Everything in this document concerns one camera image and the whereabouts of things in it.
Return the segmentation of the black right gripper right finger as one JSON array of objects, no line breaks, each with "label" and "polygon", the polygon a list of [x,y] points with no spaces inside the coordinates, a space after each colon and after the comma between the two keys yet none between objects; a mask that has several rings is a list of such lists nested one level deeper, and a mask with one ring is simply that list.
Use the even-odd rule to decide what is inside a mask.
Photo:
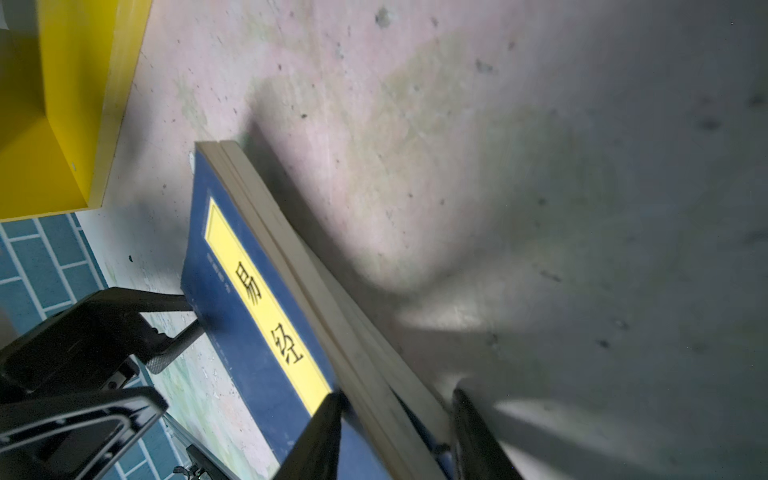
[{"label": "black right gripper right finger", "polygon": [[452,394],[451,429],[456,479],[523,479],[461,388]]}]

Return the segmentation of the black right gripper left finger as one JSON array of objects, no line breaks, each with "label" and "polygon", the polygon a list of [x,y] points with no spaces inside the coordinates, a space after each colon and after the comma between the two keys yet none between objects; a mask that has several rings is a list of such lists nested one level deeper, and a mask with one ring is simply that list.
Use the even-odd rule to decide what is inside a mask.
[{"label": "black right gripper left finger", "polygon": [[273,479],[336,480],[343,410],[343,393],[328,394]]}]

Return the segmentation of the navy book yellow label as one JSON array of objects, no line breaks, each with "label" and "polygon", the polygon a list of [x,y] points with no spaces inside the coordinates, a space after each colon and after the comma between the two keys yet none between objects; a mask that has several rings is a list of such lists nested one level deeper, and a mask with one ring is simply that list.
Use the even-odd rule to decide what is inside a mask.
[{"label": "navy book yellow label", "polygon": [[[181,286],[279,470],[324,398],[342,390],[308,320],[200,152],[209,142],[195,147]],[[337,479],[394,479],[343,395]]]}]

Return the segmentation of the yellow pink blue bookshelf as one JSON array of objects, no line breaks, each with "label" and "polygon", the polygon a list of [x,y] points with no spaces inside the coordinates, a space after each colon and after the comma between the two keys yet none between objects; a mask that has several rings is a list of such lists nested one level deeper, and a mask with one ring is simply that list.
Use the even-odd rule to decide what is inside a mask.
[{"label": "yellow pink blue bookshelf", "polygon": [[151,4],[1,4],[1,217],[102,205]]}]

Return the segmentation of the aluminium frame rail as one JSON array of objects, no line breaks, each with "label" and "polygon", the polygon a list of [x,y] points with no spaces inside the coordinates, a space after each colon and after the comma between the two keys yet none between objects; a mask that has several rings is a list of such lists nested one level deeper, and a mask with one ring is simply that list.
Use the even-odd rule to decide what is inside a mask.
[{"label": "aluminium frame rail", "polygon": [[188,479],[236,480],[235,475],[222,461],[210,452],[200,440],[182,427],[170,414],[163,415],[173,437],[184,446],[190,465],[184,467],[183,474]]}]

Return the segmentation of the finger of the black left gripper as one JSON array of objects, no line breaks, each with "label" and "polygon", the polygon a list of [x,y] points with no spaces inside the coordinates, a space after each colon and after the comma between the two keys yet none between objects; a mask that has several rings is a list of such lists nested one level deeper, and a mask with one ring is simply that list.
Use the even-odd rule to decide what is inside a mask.
[{"label": "finger of the black left gripper", "polygon": [[203,333],[194,320],[170,337],[146,313],[190,312],[183,295],[112,287],[61,311],[1,350],[3,390],[107,390],[162,372]]},{"label": "finger of the black left gripper", "polygon": [[152,387],[1,406],[3,479],[100,479],[168,409]]}]

